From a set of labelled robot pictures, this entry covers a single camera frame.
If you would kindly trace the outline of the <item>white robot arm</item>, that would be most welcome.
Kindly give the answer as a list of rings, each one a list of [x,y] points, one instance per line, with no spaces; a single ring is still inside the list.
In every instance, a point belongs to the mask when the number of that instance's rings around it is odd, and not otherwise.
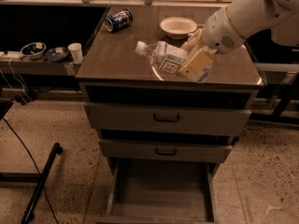
[[[198,81],[215,53],[229,53],[252,35],[287,20],[299,11],[299,0],[234,0],[211,15],[182,46],[188,52],[178,74]]]

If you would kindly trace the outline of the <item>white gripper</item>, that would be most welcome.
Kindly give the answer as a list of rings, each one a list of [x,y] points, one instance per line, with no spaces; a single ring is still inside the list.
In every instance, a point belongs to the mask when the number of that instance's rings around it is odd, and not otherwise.
[[[191,52],[196,46],[201,47],[202,42],[205,46],[192,52],[187,62],[178,70],[181,77],[200,78],[204,69],[213,63],[216,50],[219,53],[231,52],[242,46],[245,38],[235,28],[228,9],[223,7],[210,16],[203,30],[194,32],[181,48]]]

